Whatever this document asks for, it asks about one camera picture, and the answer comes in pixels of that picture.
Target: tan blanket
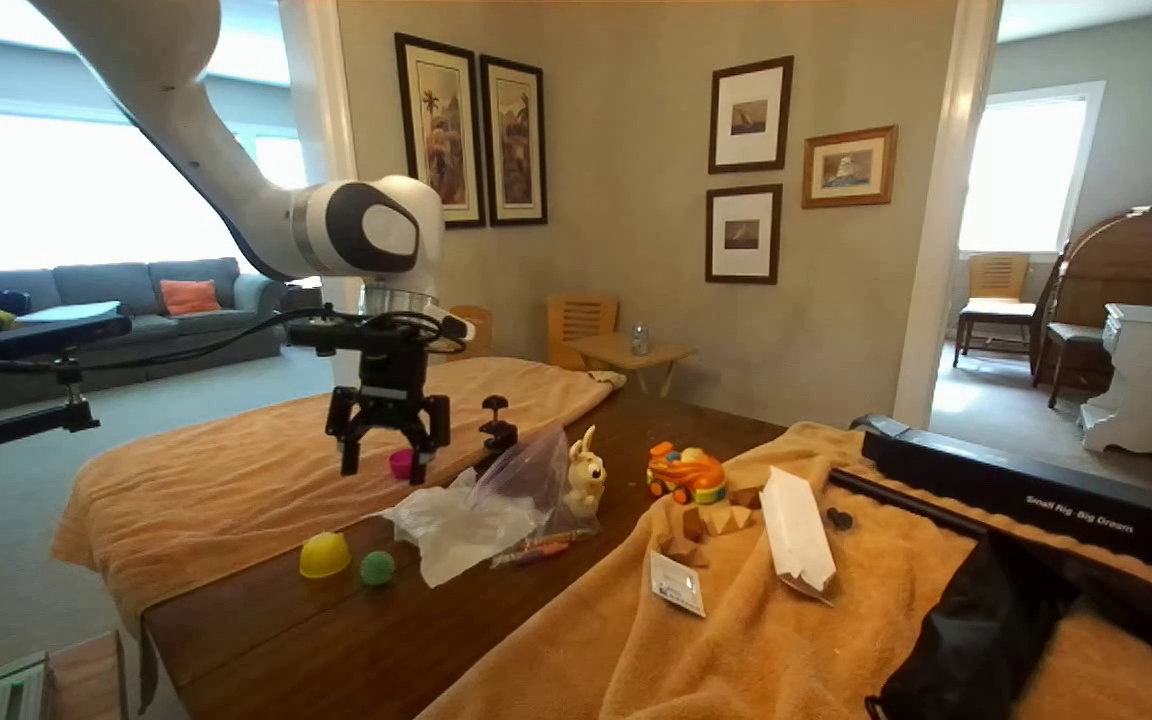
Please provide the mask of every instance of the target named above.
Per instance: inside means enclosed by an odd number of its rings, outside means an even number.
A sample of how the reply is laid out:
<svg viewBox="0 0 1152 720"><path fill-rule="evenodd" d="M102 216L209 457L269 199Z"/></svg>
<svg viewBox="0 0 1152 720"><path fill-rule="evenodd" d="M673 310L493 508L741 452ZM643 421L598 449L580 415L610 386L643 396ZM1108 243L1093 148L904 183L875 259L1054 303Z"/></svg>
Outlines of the tan blanket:
<svg viewBox="0 0 1152 720"><path fill-rule="evenodd" d="M728 462L728 475L754 490L769 466L809 475L824 508L854 520L847 531L830 531L837 599L817 603L780 590L764 530L742 530L703 539L703 620L660 603L643 565L676 530L676 508L660 502L603 565L464 671L424 717L865 717L865 696L875 696L899 670L973 539L829 490L829 470L878 479L858 457L858 433L795 423ZM1135 560L1098 548L1077 552L1152 580L1152 570ZM1088 610L1054 629L1015 709L1015 717L1071 713L1152 717L1152 650Z"/></svg>
<svg viewBox="0 0 1152 720"><path fill-rule="evenodd" d="M482 396L507 396L504 421L530 435L597 410L608 386L553 364L470 358L433 364L424 396L450 402L450 443L427 470L440 485L479 462ZM399 433L369 433L358 474L338 475L323 415L326 396L309 396L97 457L70 485L53 555L101 571L137 633L145 610L406 498L410 485L387 474L387 457L402 449Z"/></svg>

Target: framed picture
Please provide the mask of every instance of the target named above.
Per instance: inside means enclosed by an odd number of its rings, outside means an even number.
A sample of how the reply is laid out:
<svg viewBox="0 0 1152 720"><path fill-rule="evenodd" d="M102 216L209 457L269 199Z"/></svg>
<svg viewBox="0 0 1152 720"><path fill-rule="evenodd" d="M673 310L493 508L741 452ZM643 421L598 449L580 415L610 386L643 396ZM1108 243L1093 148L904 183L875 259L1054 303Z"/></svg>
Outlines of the framed picture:
<svg viewBox="0 0 1152 720"><path fill-rule="evenodd" d="M790 56L713 73L706 171L783 164Z"/></svg>
<svg viewBox="0 0 1152 720"><path fill-rule="evenodd" d="M470 52L395 36L406 171L440 192L447 228L482 223Z"/></svg>
<svg viewBox="0 0 1152 720"><path fill-rule="evenodd" d="M542 223L542 73L482 56L493 223Z"/></svg>
<svg viewBox="0 0 1152 720"><path fill-rule="evenodd" d="M894 128L809 136L805 207L888 206L894 176Z"/></svg>
<svg viewBox="0 0 1152 720"><path fill-rule="evenodd" d="M706 192L703 281L777 283L780 183Z"/></svg>

